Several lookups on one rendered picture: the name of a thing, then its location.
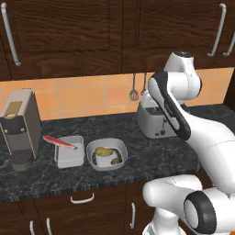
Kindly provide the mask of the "dark wood wall cupboard door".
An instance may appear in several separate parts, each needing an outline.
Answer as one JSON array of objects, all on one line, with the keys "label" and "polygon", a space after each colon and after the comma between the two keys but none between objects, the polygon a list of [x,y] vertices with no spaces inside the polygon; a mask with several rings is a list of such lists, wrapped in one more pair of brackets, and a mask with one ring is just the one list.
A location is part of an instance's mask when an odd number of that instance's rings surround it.
[{"label": "dark wood wall cupboard door", "polygon": [[124,0],[122,72],[161,70],[174,51],[188,51],[197,69],[213,66],[222,9],[231,0]]},{"label": "dark wood wall cupboard door", "polygon": [[215,68],[235,67],[235,44],[233,46],[231,54],[228,57],[223,56],[223,53],[228,51],[234,29],[235,0],[230,0],[230,3],[227,6],[227,14],[216,51],[216,58],[214,61]]},{"label": "dark wood wall cupboard door", "polygon": [[[8,43],[1,4],[21,66]],[[0,36],[14,80],[121,72],[122,0],[0,0]]]}]

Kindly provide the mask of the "dark wood drawer front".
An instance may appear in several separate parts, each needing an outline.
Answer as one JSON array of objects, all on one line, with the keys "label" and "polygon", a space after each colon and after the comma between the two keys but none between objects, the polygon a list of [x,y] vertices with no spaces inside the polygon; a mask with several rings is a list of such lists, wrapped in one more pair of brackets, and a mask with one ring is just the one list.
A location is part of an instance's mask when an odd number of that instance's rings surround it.
[{"label": "dark wood drawer front", "polygon": [[[74,200],[82,200],[95,194],[95,199],[86,204],[74,205],[70,201],[70,196]],[[125,206],[126,186],[112,185],[110,187],[100,187],[88,191],[80,191],[57,196],[47,196],[35,199],[37,210],[43,215],[54,215],[62,211],[77,211],[78,213],[97,211],[123,210]]]}]

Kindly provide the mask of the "red raw steak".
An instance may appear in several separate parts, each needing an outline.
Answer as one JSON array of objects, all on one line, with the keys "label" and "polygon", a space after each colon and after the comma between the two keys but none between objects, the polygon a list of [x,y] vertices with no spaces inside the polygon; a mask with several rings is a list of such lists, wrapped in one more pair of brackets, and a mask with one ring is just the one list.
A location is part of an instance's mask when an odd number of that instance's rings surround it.
[{"label": "red raw steak", "polygon": [[71,143],[67,143],[63,140],[56,139],[51,136],[43,136],[43,139],[45,141],[47,141],[48,143],[54,144],[56,146],[61,146],[61,147],[70,148],[70,149],[74,149],[74,150],[77,149],[77,147],[75,145],[73,145]]}]

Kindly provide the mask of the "hanging metal spoon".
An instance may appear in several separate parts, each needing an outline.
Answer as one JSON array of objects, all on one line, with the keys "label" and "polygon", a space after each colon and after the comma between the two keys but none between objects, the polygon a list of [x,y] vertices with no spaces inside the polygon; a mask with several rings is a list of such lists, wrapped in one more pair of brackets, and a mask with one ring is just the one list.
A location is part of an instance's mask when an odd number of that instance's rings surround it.
[{"label": "hanging metal spoon", "polygon": [[141,95],[144,94],[144,92],[146,91],[146,82],[147,82],[147,73],[144,73],[144,79],[143,79],[143,88],[140,92]]}]

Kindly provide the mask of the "hanging metal slotted spatula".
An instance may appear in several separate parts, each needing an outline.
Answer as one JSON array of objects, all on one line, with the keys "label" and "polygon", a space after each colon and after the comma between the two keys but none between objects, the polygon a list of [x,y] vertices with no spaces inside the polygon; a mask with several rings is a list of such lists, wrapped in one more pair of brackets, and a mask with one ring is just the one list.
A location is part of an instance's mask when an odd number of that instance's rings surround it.
[{"label": "hanging metal slotted spatula", "polygon": [[132,89],[129,93],[129,98],[130,98],[131,101],[137,101],[139,99],[139,93],[135,89],[135,80],[136,80],[136,74],[133,74]]}]

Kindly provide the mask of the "silver toaster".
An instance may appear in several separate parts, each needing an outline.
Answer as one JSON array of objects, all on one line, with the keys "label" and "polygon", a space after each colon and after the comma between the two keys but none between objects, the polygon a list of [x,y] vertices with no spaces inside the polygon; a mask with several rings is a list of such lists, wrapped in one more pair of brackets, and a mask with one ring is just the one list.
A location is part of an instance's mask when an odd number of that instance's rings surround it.
[{"label": "silver toaster", "polygon": [[176,136],[165,115],[156,105],[145,107],[143,104],[139,104],[137,123],[143,135],[149,139],[161,139]]}]

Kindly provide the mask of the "white rounded vegetable container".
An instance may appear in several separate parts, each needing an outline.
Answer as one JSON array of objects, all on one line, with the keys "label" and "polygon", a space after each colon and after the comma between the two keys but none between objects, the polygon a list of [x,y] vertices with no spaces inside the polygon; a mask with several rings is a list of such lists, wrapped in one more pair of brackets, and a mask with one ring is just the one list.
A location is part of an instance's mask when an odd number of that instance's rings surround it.
[{"label": "white rounded vegetable container", "polygon": [[[101,157],[95,154],[97,147],[112,149],[113,154],[108,157]],[[106,138],[91,141],[86,147],[87,160],[91,166],[97,171],[113,171],[121,168],[128,158],[128,150],[124,142],[120,139]],[[122,162],[111,164],[111,161],[117,157],[121,157]]]}]

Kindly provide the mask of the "yellow potato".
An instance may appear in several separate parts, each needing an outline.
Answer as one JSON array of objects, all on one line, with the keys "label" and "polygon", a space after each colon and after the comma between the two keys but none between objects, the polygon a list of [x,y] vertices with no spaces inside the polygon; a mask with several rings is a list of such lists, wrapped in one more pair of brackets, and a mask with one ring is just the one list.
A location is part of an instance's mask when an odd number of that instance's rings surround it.
[{"label": "yellow potato", "polygon": [[107,149],[107,148],[104,148],[104,147],[97,147],[95,149],[95,154],[97,156],[101,156],[101,157],[108,157],[108,156],[113,154],[113,150],[112,149]]}]

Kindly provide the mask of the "white rectangular meat container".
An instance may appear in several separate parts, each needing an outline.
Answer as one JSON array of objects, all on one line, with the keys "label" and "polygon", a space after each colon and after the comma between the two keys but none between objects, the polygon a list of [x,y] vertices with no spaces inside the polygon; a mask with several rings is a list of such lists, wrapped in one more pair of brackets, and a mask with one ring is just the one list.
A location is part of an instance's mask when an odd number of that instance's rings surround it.
[{"label": "white rectangular meat container", "polygon": [[54,161],[59,168],[70,168],[75,166],[82,166],[84,164],[84,138],[82,136],[67,136],[61,137],[61,140],[68,142],[77,147],[76,150],[55,147]]}]

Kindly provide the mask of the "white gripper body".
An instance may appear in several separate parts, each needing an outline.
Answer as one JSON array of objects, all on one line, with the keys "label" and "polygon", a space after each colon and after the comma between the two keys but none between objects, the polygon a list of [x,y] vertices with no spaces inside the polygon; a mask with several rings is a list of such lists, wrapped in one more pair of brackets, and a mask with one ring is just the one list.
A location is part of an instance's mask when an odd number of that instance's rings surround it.
[{"label": "white gripper body", "polygon": [[143,93],[143,96],[140,100],[141,105],[144,108],[149,108],[149,107],[158,107],[158,104],[156,101],[151,97],[150,93],[148,91],[145,91]]}]

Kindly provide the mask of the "grey coffee machine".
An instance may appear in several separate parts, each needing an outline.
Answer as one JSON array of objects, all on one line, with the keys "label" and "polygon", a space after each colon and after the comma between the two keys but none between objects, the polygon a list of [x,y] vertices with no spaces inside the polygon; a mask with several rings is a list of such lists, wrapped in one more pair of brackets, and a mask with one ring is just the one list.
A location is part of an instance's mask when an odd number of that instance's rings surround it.
[{"label": "grey coffee machine", "polygon": [[13,91],[0,112],[0,128],[15,171],[26,171],[36,159],[40,127],[35,92],[30,88]]}]

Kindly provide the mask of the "dark wood base cupboard door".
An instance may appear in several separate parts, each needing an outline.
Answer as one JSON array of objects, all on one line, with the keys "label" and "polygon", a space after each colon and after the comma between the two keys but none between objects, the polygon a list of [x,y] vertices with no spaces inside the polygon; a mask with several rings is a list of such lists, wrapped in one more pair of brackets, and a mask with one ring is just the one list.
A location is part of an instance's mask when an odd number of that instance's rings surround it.
[{"label": "dark wood base cupboard door", "polygon": [[52,235],[125,235],[123,222],[102,212],[65,212],[40,214],[46,235],[46,219],[50,218]]},{"label": "dark wood base cupboard door", "polygon": [[0,235],[31,235],[31,220],[35,235],[44,235],[32,200],[0,204]]},{"label": "dark wood base cupboard door", "polygon": [[[126,194],[126,212],[125,212],[125,235],[142,235],[145,227],[151,222],[154,214],[154,208],[149,207],[142,197],[142,188],[144,182],[127,184]],[[135,227],[131,229],[129,223],[131,222],[131,203],[134,202],[136,207]]]}]

